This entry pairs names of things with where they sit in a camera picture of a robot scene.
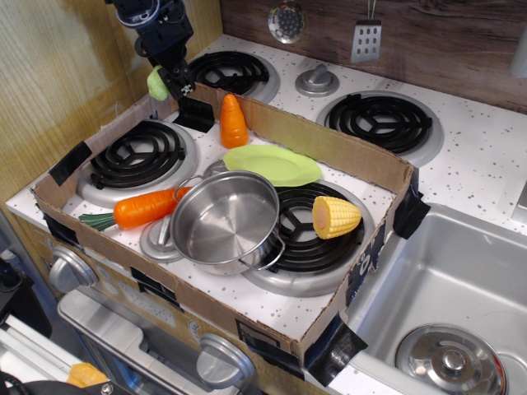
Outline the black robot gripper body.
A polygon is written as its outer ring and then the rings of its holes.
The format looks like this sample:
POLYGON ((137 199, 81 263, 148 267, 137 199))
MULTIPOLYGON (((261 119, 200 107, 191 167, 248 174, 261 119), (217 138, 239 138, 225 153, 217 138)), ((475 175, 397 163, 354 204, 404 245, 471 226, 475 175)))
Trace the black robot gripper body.
POLYGON ((187 66, 186 44, 194 30, 184 7, 163 7, 157 18, 138 30, 136 53, 167 72, 182 72, 187 66))

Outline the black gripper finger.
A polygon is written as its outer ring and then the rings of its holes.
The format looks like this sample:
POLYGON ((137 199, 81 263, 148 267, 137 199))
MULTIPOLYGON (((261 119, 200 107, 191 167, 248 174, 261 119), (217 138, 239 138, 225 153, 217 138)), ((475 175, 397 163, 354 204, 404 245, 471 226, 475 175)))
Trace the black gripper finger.
POLYGON ((175 100, 181 100, 195 91, 196 84, 193 73, 187 63, 179 65, 173 70, 161 67, 158 75, 175 100))

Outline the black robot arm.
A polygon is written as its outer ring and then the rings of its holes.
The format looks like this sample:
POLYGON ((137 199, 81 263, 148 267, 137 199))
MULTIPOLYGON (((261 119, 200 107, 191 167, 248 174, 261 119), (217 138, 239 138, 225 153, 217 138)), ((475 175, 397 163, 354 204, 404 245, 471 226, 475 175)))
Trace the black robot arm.
POLYGON ((186 44, 194 34, 181 1, 111 1, 119 22, 138 34, 134 43, 137 55, 161 69, 158 75, 175 100, 195 89, 186 61, 186 44))

